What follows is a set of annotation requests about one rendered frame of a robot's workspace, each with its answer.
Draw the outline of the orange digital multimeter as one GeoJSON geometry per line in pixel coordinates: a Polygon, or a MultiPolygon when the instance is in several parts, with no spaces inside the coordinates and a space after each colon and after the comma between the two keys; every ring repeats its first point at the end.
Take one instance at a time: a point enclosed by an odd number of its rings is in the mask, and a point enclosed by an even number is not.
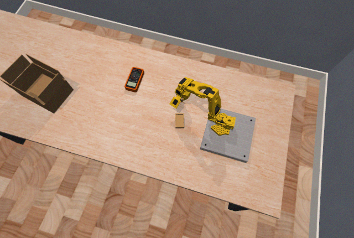
{"type": "Polygon", "coordinates": [[[144,75],[144,70],[141,68],[132,67],[129,73],[128,79],[125,84],[125,89],[131,92],[137,92],[140,86],[141,80],[144,75]]]}

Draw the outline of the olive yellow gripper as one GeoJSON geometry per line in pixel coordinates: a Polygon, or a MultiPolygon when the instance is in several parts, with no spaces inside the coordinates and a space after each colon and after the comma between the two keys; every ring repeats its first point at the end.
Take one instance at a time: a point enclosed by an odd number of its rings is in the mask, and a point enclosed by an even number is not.
{"type": "MultiPolygon", "coordinates": [[[[176,93],[176,90],[175,90],[175,93],[176,93]]],[[[188,99],[189,98],[189,96],[190,96],[190,92],[187,92],[187,91],[185,91],[183,94],[182,94],[182,96],[179,96],[177,93],[176,93],[176,97],[174,96],[173,97],[173,99],[171,100],[171,102],[170,102],[170,105],[172,105],[174,108],[176,108],[177,109],[177,107],[179,106],[179,104],[180,104],[180,99],[181,98],[184,98],[183,100],[185,101],[186,99],[188,99]]]]}

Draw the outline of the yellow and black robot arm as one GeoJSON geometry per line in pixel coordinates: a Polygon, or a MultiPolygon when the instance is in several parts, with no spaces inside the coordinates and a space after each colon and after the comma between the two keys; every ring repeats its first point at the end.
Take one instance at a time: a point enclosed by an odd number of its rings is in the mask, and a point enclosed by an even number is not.
{"type": "Polygon", "coordinates": [[[211,129],[218,135],[229,135],[230,129],[234,124],[234,117],[227,116],[225,113],[220,113],[221,98],[219,90],[211,85],[194,81],[193,79],[184,77],[176,88],[176,93],[179,96],[187,91],[195,94],[199,98],[207,98],[209,101],[208,120],[215,122],[216,125],[211,126],[211,129]],[[199,90],[205,91],[202,93],[199,90]],[[219,114],[220,113],[220,114],[219,114]]]}

